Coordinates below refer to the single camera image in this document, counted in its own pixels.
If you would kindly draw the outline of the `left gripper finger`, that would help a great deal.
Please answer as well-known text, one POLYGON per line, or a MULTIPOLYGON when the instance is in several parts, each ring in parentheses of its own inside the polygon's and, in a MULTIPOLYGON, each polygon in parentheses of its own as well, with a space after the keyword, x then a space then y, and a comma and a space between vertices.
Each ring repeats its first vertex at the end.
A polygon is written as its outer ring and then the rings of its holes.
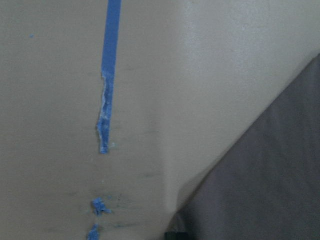
POLYGON ((166 232, 164 234, 165 240, 188 240, 186 232, 166 232))

